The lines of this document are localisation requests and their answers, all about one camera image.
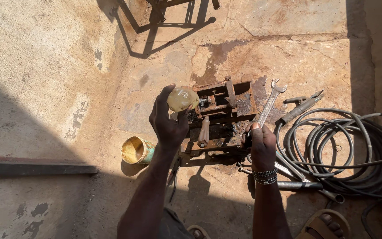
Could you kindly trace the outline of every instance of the rusty metal frame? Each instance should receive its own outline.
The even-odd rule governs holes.
[[[212,105],[203,109],[201,109],[200,106],[197,106],[195,112],[198,120],[196,122],[188,122],[190,129],[201,128],[202,118],[204,116],[217,116],[218,118],[215,117],[215,119],[210,119],[210,125],[216,125],[246,120],[251,121],[258,114],[256,102],[253,98],[251,81],[233,84],[231,77],[227,76],[223,82],[216,82],[202,86],[194,85],[192,90],[197,92],[199,96],[207,97],[209,97],[207,94],[211,91],[214,91],[213,96],[216,96],[216,91],[219,91],[220,94],[227,94],[225,98],[227,98],[228,103],[216,106],[216,102],[213,102]],[[191,138],[185,138],[181,144],[181,152],[190,156],[199,156],[203,152],[208,151],[230,152],[237,150],[240,144],[241,137],[226,137],[210,139],[205,148],[200,148],[197,141],[191,142]]]

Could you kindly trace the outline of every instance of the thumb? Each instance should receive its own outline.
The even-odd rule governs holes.
[[[263,131],[257,122],[251,125],[251,140],[253,146],[263,145]]]
[[[192,104],[183,111],[178,112],[178,123],[181,128],[188,128],[188,113],[192,108]]]

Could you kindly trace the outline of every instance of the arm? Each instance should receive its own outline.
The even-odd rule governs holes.
[[[273,170],[275,168],[275,135],[266,125],[260,128],[257,122],[248,125],[244,134],[250,128],[252,128],[252,170],[256,172]],[[292,239],[277,182],[268,185],[256,183],[253,238]]]
[[[189,129],[187,114],[191,106],[178,113],[178,121],[169,119],[166,100],[174,88],[175,84],[165,87],[154,102],[149,121],[158,143],[144,179],[118,224],[118,239],[156,238],[169,167]]]

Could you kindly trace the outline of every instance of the toe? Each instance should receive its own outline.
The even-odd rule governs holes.
[[[325,223],[325,225],[327,225],[327,226],[332,221],[332,217],[329,214],[322,214],[322,215],[319,216],[319,219],[321,219]]]
[[[338,229],[338,230],[334,231],[334,234],[335,234],[337,237],[341,237],[341,236],[344,235],[344,232],[343,232],[343,230]]]
[[[340,229],[340,224],[336,223],[336,222],[331,222],[330,225],[328,225],[328,228],[331,230],[331,231],[337,231],[338,229]]]

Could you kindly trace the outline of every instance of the metal frame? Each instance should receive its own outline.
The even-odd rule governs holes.
[[[160,21],[164,22],[166,20],[166,17],[163,15],[160,8],[168,8],[168,7],[178,5],[178,4],[192,2],[195,0],[170,0],[170,1],[161,1],[161,2],[159,2],[158,0],[156,0],[156,1],[155,0],[147,0],[147,1],[153,7],[154,12],[160,18]],[[215,10],[218,10],[221,7],[219,0],[212,0],[212,3],[213,3],[213,9],[215,9]]]
[[[0,157],[0,177],[95,174],[95,166],[80,163],[65,163],[60,160]]]

